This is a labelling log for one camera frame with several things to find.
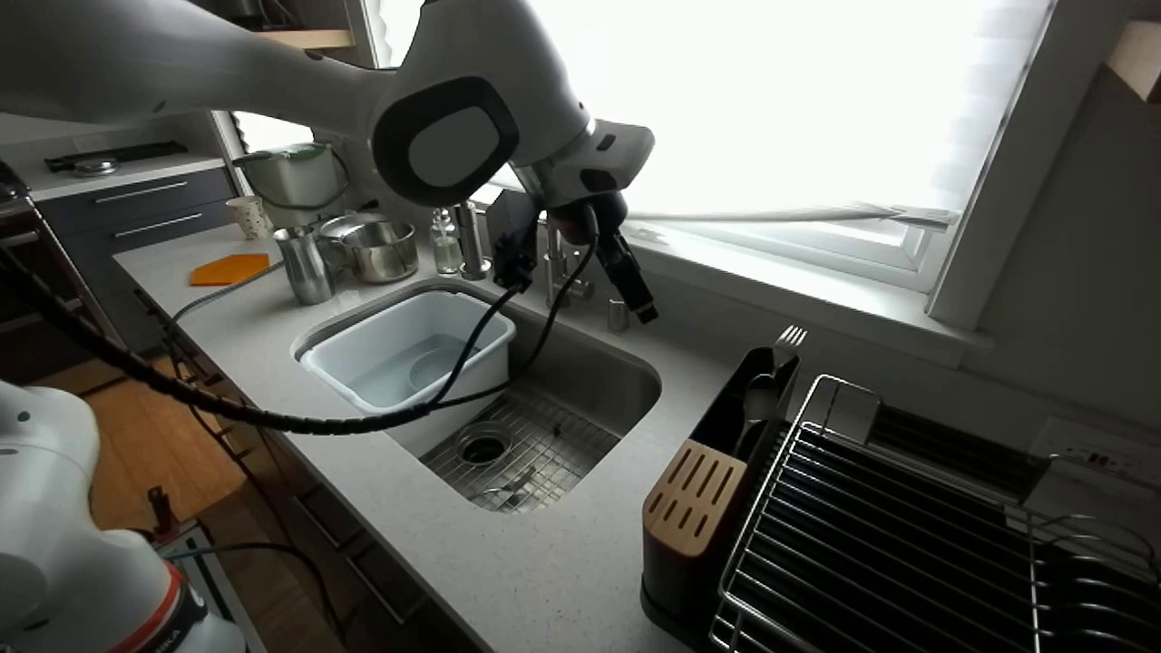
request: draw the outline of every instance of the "gray countertop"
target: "gray countertop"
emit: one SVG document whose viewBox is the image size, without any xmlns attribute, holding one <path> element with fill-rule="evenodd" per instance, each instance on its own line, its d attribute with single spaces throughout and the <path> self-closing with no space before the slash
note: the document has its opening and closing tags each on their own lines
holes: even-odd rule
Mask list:
<svg viewBox="0 0 1161 653">
<path fill-rule="evenodd" d="M 174 314 L 208 295 L 184 282 L 188 267 L 238 251 L 261 245 L 243 244 L 228 224 L 128 251 L 121 263 Z M 433 286 L 430 273 L 426 260 L 409 282 L 342 289 L 313 307 L 295 306 L 288 277 L 275 273 L 194 307 L 179 326 L 261 411 L 356 418 L 358 411 L 299 366 L 295 352 L 317 331 L 367 313 L 367 306 Z M 661 398 L 559 505 L 484 510 L 393 435 L 290 435 L 290 441 L 488 647 L 503 653 L 683 649 L 639 607 L 644 496 L 713 407 L 748 341 L 691 338 L 680 318 L 615 338 L 594 306 L 566 307 L 563 324 L 647 360 L 661 377 Z"/>
</svg>

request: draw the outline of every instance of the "bright window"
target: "bright window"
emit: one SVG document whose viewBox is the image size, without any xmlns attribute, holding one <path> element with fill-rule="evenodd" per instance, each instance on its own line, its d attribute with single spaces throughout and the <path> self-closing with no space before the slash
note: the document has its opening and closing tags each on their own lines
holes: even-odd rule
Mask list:
<svg viewBox="0 0 1161 653">
<path fill-rule="evenodd" d="M 280 151 L 317 143 L 305 124 L 288 124 L 261 114 L 231 114 L 231 124 L 238 132 L 243 151 Z"/>
<path fill-rule="evenodd" d="M 928 289 L 953 230 L 774 220 L 966 215 L 1054 0 L 531 0 L 594 117 L 657 151 L 631 219 Z M 400 66 L 419 0 L 376 12 Z"/>
</svg>

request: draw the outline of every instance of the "dish rack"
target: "dish rack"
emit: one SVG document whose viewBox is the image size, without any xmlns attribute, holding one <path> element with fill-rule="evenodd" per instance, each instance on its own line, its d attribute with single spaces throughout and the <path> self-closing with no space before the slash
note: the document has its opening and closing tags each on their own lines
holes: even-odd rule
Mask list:
<svg viewBox="0 0 1161 653">
<path fill-rule="evenodd" d="M 869 441 L 817 377 L 717 579 L 713 649 L 1161 649 L 1155 546 Z"/>
</svg>

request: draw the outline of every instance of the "window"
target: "window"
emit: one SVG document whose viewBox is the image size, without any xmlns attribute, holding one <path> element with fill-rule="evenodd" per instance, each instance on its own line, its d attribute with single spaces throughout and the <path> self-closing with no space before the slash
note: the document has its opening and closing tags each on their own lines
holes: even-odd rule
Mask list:
<svg viewBox="0 0 1161 653">
<path fill-rule="evenodd" d="M 231 114 L 243 151 L 280 151 L 290 146 L 317 143 L 317 133 L 301 124 L 271 121 L 261 114 Z"/>
<path fill-rule="evenodd" d="M 963 215 L 1050 0 L 535 0 L 577 95 L 657 132 L 639 219 L 928 289 L 952 230 L 722 220 L 846 204 Z"/>
<path fill-rule="evenodd" d="M 364 5 L 393 23 L 422 0 Z M 1091 0 L 531 5 L 592 114 L 657 132 L 627 187 L 639 244 L 722 244 L 691 255 L 699 267 L 715 267 L 717 251 L 748 251 L 779 267 L 794 257 L 853 282 L 884 279 L 952 326 L 979 324 L 1133 12 Z M 393 58 L 408 55 L 409 24 L 414 14 L 393 31 Z M 853 204 L 958 220 L 778 220 Z"/>
</svg>

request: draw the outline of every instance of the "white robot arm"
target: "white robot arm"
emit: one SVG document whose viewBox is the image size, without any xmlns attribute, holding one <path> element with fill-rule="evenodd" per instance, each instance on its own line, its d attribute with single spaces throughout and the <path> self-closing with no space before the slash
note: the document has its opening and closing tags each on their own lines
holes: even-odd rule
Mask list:
<svg viewBox="0 0 1161 653">
<path fill-rule="evenodd" d="M 95 464 L 76 395 L 0 380 L 0 649 L 243 649 L 137 533 L 92 523 Z"/>
<path fill-rule="evenodd" d="M 592 121 L 524 0 L 430 0 L 400 70 L 356 70 L 237 28 L 188 0 L 9 0 L 0 109 L 137 121 L 255 109 L 317 127 L 385 208 L 465 204 L 503 164 L 566 220 L 627 307 L 653 296 L 616 236 L 653 133 Z"/>
<path fill-rule="evenodd" d="M 0 114 L 51 121 L 252 109 L 313 124 L 385 208 L 462 204 L 513 164 L 531 195 L 517 251 L 537 244 L 547 210 L 653 318 L 616 236 L 619 187 L 653 133 L 577 106 L 524 0 L 426 0 L 408 62 L 382 74 L 252 35 L 188 0 L 9 0 L 0 80 Z M 95 453 L 79 398 L 0 380 L 0 649 L 243 649 L 137 533 L 95 530 Z"/>
</svg>

